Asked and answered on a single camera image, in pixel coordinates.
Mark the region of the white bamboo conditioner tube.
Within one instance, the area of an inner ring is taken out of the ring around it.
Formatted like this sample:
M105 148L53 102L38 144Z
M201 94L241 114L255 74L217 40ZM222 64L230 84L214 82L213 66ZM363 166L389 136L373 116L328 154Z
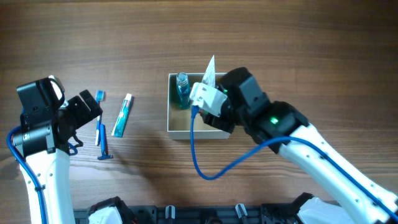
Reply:
M216 72L215 72L215 56L213 55L201 80L202 83L215 87Z

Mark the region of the blue mouthwash bottle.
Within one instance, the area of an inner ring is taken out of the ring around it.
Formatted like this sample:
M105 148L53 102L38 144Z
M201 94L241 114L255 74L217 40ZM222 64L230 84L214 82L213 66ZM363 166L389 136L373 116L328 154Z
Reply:
M180 99L180 108L187 110L190 107L190 83L188 75L184 72L180 72L176 77L177 93Z

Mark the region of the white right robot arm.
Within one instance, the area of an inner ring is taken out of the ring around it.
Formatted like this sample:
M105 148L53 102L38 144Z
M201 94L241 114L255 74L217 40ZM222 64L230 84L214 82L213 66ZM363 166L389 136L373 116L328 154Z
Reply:
M242 126L257 147L221 170L217 179L264 147L310 175L337 202L315 210L314 198L302 202L297 218L305 223L350 218L355 223L397 223L397 195L367 178L336 152L308 119L284 101L270 101L245 67L223 75L217 86L193 85L192 115L228 133Z

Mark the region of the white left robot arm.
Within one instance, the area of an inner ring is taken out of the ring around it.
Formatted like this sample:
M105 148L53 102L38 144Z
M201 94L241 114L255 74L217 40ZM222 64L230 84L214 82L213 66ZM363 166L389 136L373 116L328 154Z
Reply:
M76 132L102 114L88 90L69 100L51 75L17 87L20 124L6 138L27 187L32 223L74 223L70 158L83 146Z

